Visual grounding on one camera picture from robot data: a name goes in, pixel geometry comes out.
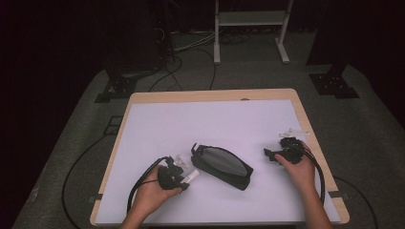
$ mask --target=human hand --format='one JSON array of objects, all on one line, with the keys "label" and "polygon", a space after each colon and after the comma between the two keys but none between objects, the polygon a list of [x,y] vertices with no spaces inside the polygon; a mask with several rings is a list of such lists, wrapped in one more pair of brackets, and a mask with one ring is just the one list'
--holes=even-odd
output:
[{"label": "human hand", "polygon": [[[309,147],[303,141],[301,143],[305,151],[312,155]],[[275,158],[286,167],[292,182],[301,194],[315,190],[315,168],[307,156],[304,155],[297,164],[290,163],[281,155],[276,155]]]},{"label": "human hand", "polygon": [[158,169],[156,166],[138,187],[134,203],[120,228],[138,228],[142,222],[169,198],[179,194],[181,188],[163,190],[158,182]]}]

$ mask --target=dark background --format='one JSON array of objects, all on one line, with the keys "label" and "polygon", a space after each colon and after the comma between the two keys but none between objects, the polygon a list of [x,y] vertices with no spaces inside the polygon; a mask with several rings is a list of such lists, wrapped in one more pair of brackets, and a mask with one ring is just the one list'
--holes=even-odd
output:
[{"label": "dark background", "polygon": [[[1,1],[2,226],[12,226],[78,99],[103,70],[102,59],[117,55],[155,68],[164,57],[152,28],[162,26],[160,8],[150,2],[163,1]],[[175,2],[181,7],[169,6],[172,30],[213,28],[214,1]],[[230,9],[233,2],[221,6]],[[318,29],[309,64],[344,58],[404,126],[405,9],[399,2],[295,0],[288,29]],[[235,6],[273,10],[285,1]]]}]

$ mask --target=gray carpet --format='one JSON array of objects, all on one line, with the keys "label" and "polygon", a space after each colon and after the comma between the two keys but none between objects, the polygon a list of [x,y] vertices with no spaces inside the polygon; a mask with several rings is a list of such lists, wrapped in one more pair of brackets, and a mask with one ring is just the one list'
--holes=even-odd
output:
[{"label": "gray carpet", "polygon": [[[317,136],[331,172],[354,184],[372,205],[380,228],[405,225],[405,132],[376,96],[367,78],[352,67],[343,77],[360,98],[336,99],[318,95],[309,73],[324,73],[329,66],[306,66],[315,33],[288,32],[285,46],[290,63],[284,65],[274,44],[275,33],[251,35],[239,45],[222,45],[222,64],[216,67],[212,90],[292,88],[297,91]],[[202,37],[175,35],[181,47]],[[200,46],[212,53],[212,45]],[[208,90],[214,65],[205,52],[188,51],[177,55],[182,60],[172,76],[164,78],[153,91]],[[179,61],[169,63],[169,70]],[[147,92],[166,71],[142,78],[137,92]],[[77,158],[103,136],[113,115],[123,115],[128,99],[95,103],[104,90],[105,71],[95,76],[83,94],[59,138],[37,182],[36,198],[21,211],[14,228],[73,228],[64,214],[61,193],[66,175]],[[66,183],[66,207],[80,228],[92,228],[89,222],[93,198],[98,192],[105,167],[115,142],[107,135],[75,165]],[[335,228],[374,228],[366,202],[348,184],[336,181],[345,195],[351,220]]]}]

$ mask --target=controller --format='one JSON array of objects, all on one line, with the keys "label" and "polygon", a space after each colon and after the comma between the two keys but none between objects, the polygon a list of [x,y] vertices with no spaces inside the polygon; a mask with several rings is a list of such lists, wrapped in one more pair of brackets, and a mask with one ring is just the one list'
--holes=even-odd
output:
[{"label": "controller", "polygon": [[292,164],[296,164],[301,161],[303,157],[302,151],[305,151],[303,144],[295,137],[284,137],[280,140],[280,145],[283,147],[282,151],[272,152],[268,149],[264,149],[265,155],[268,156],[270,161],[279,162],[274,156],[281,155]]}]

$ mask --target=white shelf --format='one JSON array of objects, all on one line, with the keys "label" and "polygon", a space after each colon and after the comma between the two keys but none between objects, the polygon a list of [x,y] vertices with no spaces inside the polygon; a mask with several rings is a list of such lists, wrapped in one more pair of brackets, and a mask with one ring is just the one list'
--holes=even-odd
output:
[{"label": "white shelf", "polygon": [[284,10],[220,12],[219,26],[283,25],[285,14]]}]

